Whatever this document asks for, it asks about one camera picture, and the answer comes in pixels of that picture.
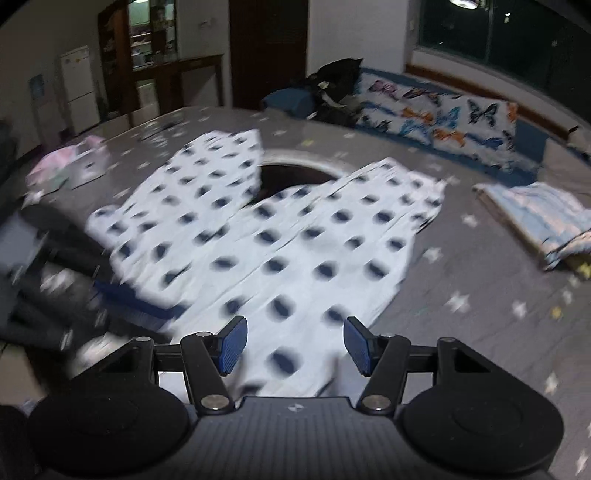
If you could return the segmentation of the white polka dot garment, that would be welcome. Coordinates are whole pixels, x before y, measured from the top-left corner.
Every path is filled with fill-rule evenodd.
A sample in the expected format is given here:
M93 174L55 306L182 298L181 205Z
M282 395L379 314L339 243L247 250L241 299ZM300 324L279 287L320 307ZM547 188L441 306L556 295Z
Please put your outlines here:
M175 339L246 319L236 394L314 396L346 318L373 324L397 295L446 184L386 158L257 200L262 158L256 130L205 133L86 229L139 297L182 308Z

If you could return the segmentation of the white pink tissue box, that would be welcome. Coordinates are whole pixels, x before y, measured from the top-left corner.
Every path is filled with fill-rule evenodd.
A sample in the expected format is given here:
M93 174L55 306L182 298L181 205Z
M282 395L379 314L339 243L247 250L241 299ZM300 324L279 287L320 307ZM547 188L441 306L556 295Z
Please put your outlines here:
M106 141L89 135L80 143L45 155L26 176L25 185L29 192L41 195L62 187L73 190L102 177L109 163Z

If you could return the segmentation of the folded striped blue cloth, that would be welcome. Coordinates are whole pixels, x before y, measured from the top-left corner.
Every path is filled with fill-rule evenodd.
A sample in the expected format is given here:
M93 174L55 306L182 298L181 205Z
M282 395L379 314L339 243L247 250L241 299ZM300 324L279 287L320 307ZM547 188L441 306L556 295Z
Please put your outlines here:
M535 182L505 187L479 183L477 198L507 224L546 270L573 255L590 256L590 210L571 193Z

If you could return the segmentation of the yellow cloth under stack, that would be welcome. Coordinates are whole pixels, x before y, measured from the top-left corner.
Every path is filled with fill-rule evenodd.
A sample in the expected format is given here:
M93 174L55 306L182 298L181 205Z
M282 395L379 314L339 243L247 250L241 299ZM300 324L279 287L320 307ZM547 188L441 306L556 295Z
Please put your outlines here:
M591 259L589 255L573 255L568 258L569 268L582 280L591 278Z

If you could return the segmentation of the wooden side table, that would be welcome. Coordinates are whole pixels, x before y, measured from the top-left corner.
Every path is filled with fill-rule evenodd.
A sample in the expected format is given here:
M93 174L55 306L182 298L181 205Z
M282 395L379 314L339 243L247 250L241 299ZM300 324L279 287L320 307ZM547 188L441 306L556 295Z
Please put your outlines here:
M123 94L122 113L132 125L136 125L133 112L139 109L139 94L136 83L152 80L155 87L159 115L168 114L185 107L182 75L194 70L212 68L215 79L217 105L223 107L224 87L222 78L222 54L190 57L133 69L129 67L123 74L121 93Z

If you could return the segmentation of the white refrigerator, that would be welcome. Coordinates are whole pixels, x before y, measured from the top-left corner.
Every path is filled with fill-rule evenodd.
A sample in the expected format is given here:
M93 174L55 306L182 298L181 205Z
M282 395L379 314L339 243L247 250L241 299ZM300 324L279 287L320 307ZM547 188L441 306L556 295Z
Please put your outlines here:
M59 67L69 126L79 135L100 122L89 48L62 54Z

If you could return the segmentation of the butterfly print pillow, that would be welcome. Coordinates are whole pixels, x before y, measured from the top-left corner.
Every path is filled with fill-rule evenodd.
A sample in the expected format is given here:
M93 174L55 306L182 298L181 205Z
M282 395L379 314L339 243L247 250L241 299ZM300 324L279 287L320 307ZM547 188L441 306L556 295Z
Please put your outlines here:
M356 84L358 125L435 150L507 169L513 162L518 106L513 102L439 92L363 72Z

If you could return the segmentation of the blue sofa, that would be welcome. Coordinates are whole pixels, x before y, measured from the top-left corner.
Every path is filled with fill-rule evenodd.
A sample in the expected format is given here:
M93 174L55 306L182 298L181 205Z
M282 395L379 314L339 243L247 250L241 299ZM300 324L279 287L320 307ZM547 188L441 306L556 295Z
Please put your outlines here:
M590 204L590 159L522 119L517 103L370 68L318 70L263 106L425 149L508 186L535 181Z

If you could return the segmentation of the black bag on sofa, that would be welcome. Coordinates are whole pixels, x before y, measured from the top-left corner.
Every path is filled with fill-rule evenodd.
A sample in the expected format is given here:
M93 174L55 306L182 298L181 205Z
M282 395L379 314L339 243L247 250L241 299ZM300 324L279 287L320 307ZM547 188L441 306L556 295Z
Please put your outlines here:
M348 128L356 126L362 113L356 97L362 63L362 58L336 60L305 79L314 106L312 120Z

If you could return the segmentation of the wooden display cabinet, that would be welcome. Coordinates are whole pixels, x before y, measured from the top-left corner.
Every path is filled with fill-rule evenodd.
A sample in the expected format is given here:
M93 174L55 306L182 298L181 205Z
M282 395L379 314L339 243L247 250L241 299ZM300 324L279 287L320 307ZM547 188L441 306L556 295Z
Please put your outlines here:
M137 125L160 115L155 68L177 58L175 1L113 1L97 15L105 108Z

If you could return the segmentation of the dark wooden door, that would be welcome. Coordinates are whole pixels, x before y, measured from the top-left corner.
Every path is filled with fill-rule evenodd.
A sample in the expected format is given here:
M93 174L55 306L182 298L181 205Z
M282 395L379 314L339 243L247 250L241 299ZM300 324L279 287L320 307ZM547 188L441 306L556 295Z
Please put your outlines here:
M257 110L270 93L304 81L309 5L305 0L228 3L233 107Z

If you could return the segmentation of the dark green window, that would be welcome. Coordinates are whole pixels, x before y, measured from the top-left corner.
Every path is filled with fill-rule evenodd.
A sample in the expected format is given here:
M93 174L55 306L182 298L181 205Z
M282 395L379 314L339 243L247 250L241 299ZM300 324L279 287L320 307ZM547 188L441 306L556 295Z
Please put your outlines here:
M590 24L548 1L424 1L420 44L469 59L590 116Z

